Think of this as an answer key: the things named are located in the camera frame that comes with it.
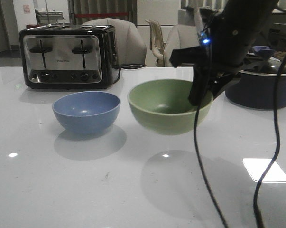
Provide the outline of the black gripper finger in green bowl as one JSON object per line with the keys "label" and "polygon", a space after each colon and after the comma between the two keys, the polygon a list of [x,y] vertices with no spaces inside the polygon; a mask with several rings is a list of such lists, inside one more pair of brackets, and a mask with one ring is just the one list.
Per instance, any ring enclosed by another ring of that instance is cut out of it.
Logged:
{"label": "black gripper finger in green bowl", "polygon": [[194,66],[194,77],[188,100],[192,106],[199,106],[208,88],[209,70]]}

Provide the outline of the black gripper finger behind green bowl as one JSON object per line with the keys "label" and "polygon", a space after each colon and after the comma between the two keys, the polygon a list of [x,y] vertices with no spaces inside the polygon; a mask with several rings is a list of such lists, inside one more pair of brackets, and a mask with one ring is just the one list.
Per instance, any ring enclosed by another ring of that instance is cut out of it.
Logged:
{"label": "black gripper finger behind green bowl", "polygon": [[239,76],[232,73],[218,73],[211,76],[209,81],[209,91],[216,99],[221,93],[239,82]]}

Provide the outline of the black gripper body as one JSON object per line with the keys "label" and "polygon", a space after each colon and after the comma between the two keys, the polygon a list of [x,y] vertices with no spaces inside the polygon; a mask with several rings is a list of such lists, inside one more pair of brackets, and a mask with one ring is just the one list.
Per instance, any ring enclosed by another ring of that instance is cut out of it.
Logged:
{"label": "black gripper body", "polygon": [[169,61],[173,67],[193,65],[215,78],[237,74],[243,67],[243,60],[235,62],[231,57],[225,58],[215,53],[211,47],[201,46],[174,49]]}

